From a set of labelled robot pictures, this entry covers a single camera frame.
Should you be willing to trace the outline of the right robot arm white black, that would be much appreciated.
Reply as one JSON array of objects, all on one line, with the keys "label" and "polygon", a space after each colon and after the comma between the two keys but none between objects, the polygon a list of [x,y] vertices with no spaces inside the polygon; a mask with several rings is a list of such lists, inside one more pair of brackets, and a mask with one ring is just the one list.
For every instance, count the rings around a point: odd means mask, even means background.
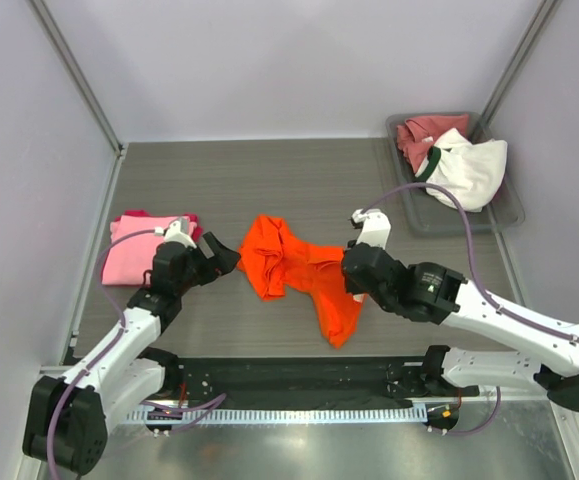
[{"label": "right robot arm white black", "polygon": [[383,248],[351,242],[343,254],[347,290],[412,322],[466,330],[507,346],[505,352],[428,349],[419,372],[431,395],[491,385],[544,391],[579,413],[579,324],[554,319],[478,287],[439,264],[403,265]]}]

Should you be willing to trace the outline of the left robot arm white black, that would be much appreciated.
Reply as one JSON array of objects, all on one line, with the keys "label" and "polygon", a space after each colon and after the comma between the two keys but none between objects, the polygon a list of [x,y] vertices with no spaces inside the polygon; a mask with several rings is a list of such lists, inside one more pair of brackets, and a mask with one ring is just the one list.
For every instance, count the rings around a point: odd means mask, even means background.
[{"label": "left robot arm white black", "polygon": [[189,290],[232,272],[240,261],[211,232],[202,237],[208,253],[176,225],[153,232],[163,241],[140,288],[117,311],[115,326],[76,365],[58,377],[40,377],[32,388],[22,450],[46,462],[54,479],[63,470],[88,474],[110,433],[135,407],[154,394],[169,399],[180,391],[176,356],[151,345],[179,315]]}]

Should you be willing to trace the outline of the orange t shirt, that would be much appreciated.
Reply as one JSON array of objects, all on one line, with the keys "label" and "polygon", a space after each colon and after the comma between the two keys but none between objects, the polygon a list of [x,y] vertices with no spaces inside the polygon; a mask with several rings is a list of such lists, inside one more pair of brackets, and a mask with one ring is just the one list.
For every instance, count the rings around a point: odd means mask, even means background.
[{"label": "orange t shirt", "polygon": [[238,269],[258,297],[272,301],[290,287],[308,295],[322,336],[341,348],[355,333],[363,302],[345,288],[344,249],[299,239],[281,217],[257,216],[239,247]]}]

